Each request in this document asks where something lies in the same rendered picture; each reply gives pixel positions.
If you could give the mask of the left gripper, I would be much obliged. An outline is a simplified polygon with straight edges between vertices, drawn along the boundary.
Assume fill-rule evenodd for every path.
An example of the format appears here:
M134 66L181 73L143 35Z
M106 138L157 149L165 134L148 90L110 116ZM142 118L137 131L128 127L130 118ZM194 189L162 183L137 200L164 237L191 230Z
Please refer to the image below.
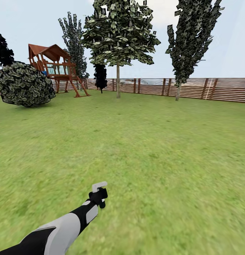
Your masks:
M101 189L99 189L99 191L97 191L97 192L95 192L95 193L90 192L90 193L89 193L89 199L90 199L90 197L92 197L92 196L98 197L99 200L100 200L99 202L101 202L102 199L105 199L105 198L108 197L108 194L107 194L107 191L106 191L105 188L101 188Z

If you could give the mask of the pesticide atomizer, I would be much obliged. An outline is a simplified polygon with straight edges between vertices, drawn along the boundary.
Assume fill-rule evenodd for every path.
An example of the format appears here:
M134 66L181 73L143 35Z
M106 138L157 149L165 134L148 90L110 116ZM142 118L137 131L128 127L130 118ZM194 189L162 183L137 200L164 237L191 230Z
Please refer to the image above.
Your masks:
M99 203L100 208L105 207L105 199L102 199L101 202Z

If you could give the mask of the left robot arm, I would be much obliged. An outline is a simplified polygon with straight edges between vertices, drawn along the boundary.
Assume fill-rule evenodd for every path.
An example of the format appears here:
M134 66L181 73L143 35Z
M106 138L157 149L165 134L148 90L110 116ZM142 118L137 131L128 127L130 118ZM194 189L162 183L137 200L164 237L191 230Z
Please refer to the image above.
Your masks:
M0 251L0 255L65 255L79 234L98 215L98 206L108 197L107 182L92 185L92 192L79 208L44 224L24 237L15 246ZM101 188L101 189L99 189Z

